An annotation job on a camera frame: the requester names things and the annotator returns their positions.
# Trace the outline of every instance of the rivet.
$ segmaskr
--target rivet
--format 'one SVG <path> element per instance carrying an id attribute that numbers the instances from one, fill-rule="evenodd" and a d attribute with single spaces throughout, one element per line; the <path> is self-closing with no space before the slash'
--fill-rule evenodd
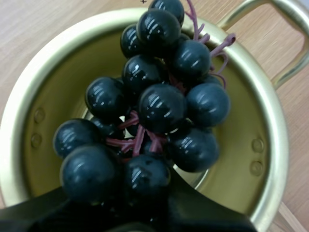
<path id="1" fill-rule="evenodd" d="M 34 113 L 34 121 L 36 123 L 40 123 L 44 120 L 44 118 L 45 118 L 44 110 L 42 108 L 37 109 Z"/>
<path id="2" fill-rule="evenodd" d="M 33 148 L 38 148 L 42 143 L 42 136 L 38 133 L 34 133 L 31 137 L 31 146 Z"/>
<path id="3" fill-rule="evenodd" d="M 252 149 L 255 152 L 262 153 L 264 151 L 264 143 L 261 139 L 254 139 L 252 141 Z"/>
<path id="4" fill-rule="evenodd" d="M 251 163 L 250 171 L 255 176 L 260 176 L 263 173 L 263 165 L 260 162 L 254 161 Z"/>

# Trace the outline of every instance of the wooden table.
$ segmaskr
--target wooden table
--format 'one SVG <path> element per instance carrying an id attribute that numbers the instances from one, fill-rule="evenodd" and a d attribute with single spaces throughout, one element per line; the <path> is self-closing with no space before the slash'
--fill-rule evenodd
<path id="1" fill-rule="evenodd" d="M 31 58 L 52 38 L 90 16 L 125 7 L 147 6 L 140 0 L 6 0 L 0 4 L 0 115 Z M 242 0 L 193 0 L 199 17 L 213 23 Z M 300 50 L 303 38 L 274 9 L 262 6 L 230 31 L 274 76 Z M 290 130 L 287 189 L 273 232 L 309 231 L 309 67 L 278 90 Z"/>

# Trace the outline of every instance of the pot handle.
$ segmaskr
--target pot handle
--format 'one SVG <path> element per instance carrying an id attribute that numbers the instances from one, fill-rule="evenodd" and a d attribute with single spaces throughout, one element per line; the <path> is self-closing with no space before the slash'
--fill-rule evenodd
<path id="1" fill-rule="evenodd" d="M 309 11 L 306 7 L 295 0 L 245 0 L 217 25 L 223 30 L 228 30 L 245 15 L 266 3 L 271 4 L 295 30 L 305 37 L 300 53 L 272 79 L 274 88 L 278 89 L 309 64 Z"/>

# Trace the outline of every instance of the dark purple grape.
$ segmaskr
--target dark purple grape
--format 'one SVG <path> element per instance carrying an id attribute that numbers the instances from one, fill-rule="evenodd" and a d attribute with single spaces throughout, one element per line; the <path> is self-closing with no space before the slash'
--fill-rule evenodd
<path id="1" fill-rule="evenodd" d="M 150 4 L 149 9 L 168 11 L 177 18 L 180 26 L 183 25 L 184 8 L 179 0 L 154 0 Z"/>
<path id="2" fill-rule="evenodd" d="M 181 33 L 179 40 L 178 40 L 178 45 L 188 40 L 190 40 L 190 37 L 187 36 L 186 34 Z"/>
<path id="3" fill-rule="evenodd" d="M 201 84 L 186 96 L 189 118 L 199 126 L 213 127 L 222 123 L 230 111 L 230 98 L 218 84 Z"/>
<path id="4" fill-rule="evenodd" d="M 104 145 L 84 145 L 67 156 L 60 175 L 63 190 L 71 200 L 97 204 L 118 189 L 121 166 L 115 153 Z"/>
<path id="5" fill-rule="evenodd" d="M 147 53 L 145 46 L 136 35 L 136 24 L 132 24 L 124 29 L 120 39 L 120 47 L 126 58 Z"/>
<path id="6" fill-rule="evenodd" d="M 150 54 L 168 56 L 180 37 L 181 27 L 177 18 L 168 11 L 151 9 L 145 12 L 137 24 L 137 35 Z"/>
<path id="7" fill-rule="evenodd" d="M 89 111 L 106 122 L 113 122 L 128 110 L 123 84 L 110 77 L 93 81 L 87 88 L 85 101 Z"/>
<path id="8" fill-rule="evenodd" d="M 210 51 L 198 41 L 187 40 L 175 50 L 170 65 L 175 78 L 184 83 L 195 83 L 210 70 Z"/>
<path id="9" fill-rule="evenodd" d="M 139 96 L 147 87 L 168 79 L 163 63 L 148 55 L 132 57 L 123 69 L 122 80 L 133 95 Z"/>
<path id="10" fill-rule="evenodd" d="M 62 123 L 55 132 L 54 151 L 61 158 L 79 146 L 99 143 L 100 132 L 97 127 L 86 119 L 70 119 Z"/>
<path id="11" fill-rule="evenodd" d="M 202 172 L 219 158 L 215 136 L 203 129 L 185 126 L 168 136 L 168 153 L 185 172 Z"/>
<path id="12" fill-rule="evenodd" d="M 102 138 L 112 138 L 112 139 L 124 139 L 126 131 L 119 130 L 117 126 L 122 123 L 120 118 L 115 118 L 114 122 L 104 122 L 103 120 L 93 117 L 90 120 L 99 129 Z"/>
<path id="13" fill-rule="evenodd" d="M 185 121 L 187 105 L 177 88 L 156 84 L 141 94 L 137 111 L 140 124 L 146 129 L 154 133 L 168 133 Z"/>
<path id="14" fill-rule="evenodd" d="M 213 83 L 219 86 L 223 86 L 222 83 L 218 80 L 218 78 L 215 76 L 212 76 L 211 74 L 203 75 L 202 78 L 198 80 L 198 84 L 203 84 L 203 83 Z"/>
<path id="15" fill-rule="evenodd" d="M 124 195 L 135 208 L 152 208 L 167 196 L 170 172 L 159 158 L 140 155 L 125 164 Z"/>

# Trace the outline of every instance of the metal pot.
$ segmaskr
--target metal pot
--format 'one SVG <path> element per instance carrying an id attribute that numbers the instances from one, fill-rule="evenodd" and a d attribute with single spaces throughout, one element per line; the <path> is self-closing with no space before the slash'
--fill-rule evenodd
<path id="1" fill-rule="evenodd" d="M 182 177 L 214 201 L 250 216 L 258 231 L 270 226 L 281 202 L 288 173 L 288 134 L 275 89 L 309 62 L 309 13 L 291 0 L 247 0 L 218 25 L 204 23 L 210 48 L 220 44 L 244 15 L 271 3 L 305 39 L 303 51 L 270 82 L 239 43 L 226 48 L 224 71 L 231 113 L 215 128 L 221 157 L 202 174 Z M 52 148 L 56 128 L 65 120 L 88 115 L 84 92 L 100 75 L 118 77 L 125 58 L 119 39 L 144 8 L 96 15 L 67 29 L 48 43 L 19 77 L 5 107 L 0 141 L 0 186 L 7 206 L 47 193 L 60 185 L 61 160 Z M 184 32 L 193 33 L 186 18 Z M 214 64 L 222 61 L 215 59 Z"/>

